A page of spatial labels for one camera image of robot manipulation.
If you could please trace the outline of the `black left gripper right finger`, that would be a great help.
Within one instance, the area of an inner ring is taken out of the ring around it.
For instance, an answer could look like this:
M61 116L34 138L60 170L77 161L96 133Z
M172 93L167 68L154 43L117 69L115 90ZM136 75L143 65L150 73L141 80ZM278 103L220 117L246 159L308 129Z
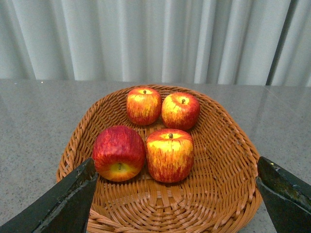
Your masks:
M311 231L311 186L261 156L256 184L278 233Z

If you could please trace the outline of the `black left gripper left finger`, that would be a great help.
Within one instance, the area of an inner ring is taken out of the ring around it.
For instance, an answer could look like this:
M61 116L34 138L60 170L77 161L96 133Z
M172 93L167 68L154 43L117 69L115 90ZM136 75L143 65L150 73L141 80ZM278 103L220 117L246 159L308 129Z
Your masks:
M43 196L0 227L2 233L85 233L98 173L86 159Z

